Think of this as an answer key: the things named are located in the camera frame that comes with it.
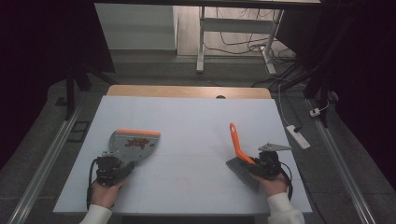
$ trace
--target white power strip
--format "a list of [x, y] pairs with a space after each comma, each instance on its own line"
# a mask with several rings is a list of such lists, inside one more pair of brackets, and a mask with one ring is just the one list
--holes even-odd
[[288, 130], [289, 134], [291, 135], [291, 137], [294, 138], [294, 140], [297, 142], [297, 144], [300, 146], [300, 148], [307, 149], [307, 148], [311, 147], [311, 145], [309, 145], [309, 143], [300, 134], [300, 132], [295, 133], [294, 129], [295, 129], [294, 125], [290, 125], [290, 126], [286, 127], [286, 130]]

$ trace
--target orange handle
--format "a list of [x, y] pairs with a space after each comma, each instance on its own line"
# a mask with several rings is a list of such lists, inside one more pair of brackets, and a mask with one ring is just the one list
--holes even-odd
[[239, 146], [238, 132], [236, 131], [236, 127], [233, 123], [230, 123], [230, 132], [236, 156], [242, 161], [255, 164], [255, 162], [241, 150], [241, 147]]

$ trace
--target printed logo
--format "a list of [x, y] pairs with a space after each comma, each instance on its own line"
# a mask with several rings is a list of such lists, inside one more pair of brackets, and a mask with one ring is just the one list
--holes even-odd
[[140, 147], [141, 149], [144, 149], [146, 144], [149, 143], [149, 140], [147, 138], [134, 138], [134, 139], [128, 139], [128, 142], [125, 144], [126, 147]]

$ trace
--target white sleeve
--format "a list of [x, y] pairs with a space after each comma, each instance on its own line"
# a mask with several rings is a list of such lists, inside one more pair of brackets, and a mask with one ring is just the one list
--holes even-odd
[[80, 224], [106, 224], [112, 212], [105, 207], [91, 204], [90, 209]]
[[271, 212], [268, 217], [269, 224], [304, 224], [303, 213], [291, 205], [287, 193], [273, 195], [267, 202]]

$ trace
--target white table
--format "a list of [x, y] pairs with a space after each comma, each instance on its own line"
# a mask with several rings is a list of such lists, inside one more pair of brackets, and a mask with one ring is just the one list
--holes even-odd
[[[235, 157], [230, 122], [237, 127], [241, 148], [250, 156], [257, 157], [257, 148], [267, 142], [289, 145], [271, 99], [105, 96], [54, 212], [86, 212], [92, 160], [108, 150], [108, 139], [116, 129], [136, 129], [162, 135], [154, 153], [137, 163], [120, 192], [115, 213], [269, 213], [263, 190], [251, 191], [225, 164]], [[291, 151], [278, 154], [292, 170], [291, 203], [304, 213], [312, 212]]]

